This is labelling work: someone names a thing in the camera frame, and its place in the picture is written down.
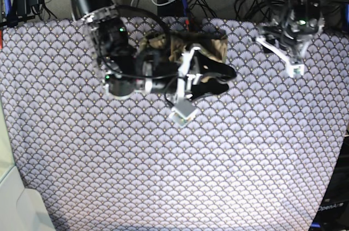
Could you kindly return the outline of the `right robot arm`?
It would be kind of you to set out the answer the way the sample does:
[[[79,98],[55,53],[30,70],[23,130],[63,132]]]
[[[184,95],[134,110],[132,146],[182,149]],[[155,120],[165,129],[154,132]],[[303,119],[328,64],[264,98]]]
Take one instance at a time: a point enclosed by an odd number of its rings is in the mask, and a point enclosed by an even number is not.
[[[227,38],[191,31],[172,31],[158,16],[160,32],[146,33],[138,47],[130,43],[130,32],[121,19],[115,0],[70,0],[73,18],[86,25],[102,74],[105,91],[115,98],[132,93],[161,94],[171,103],[193,101],[228,90],[237,76],[226,64]]]

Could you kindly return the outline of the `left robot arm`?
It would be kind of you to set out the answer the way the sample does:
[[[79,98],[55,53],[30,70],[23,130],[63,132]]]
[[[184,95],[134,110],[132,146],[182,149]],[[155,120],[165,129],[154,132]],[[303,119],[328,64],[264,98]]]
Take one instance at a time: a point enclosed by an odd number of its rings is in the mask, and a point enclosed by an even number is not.
[[[305,75],[305,57],[324,27],[321,0],[284,0],[283,4],[263,0],[263,5],[274,13],[270,23],[212,19],[204,29],[212,31],[218,25],[225,33],[226,52],[237,53],[240,61],[257,48],[267,55],[240,67],[242,88],[261,98],[301,100],[312,93],[314,80]]]

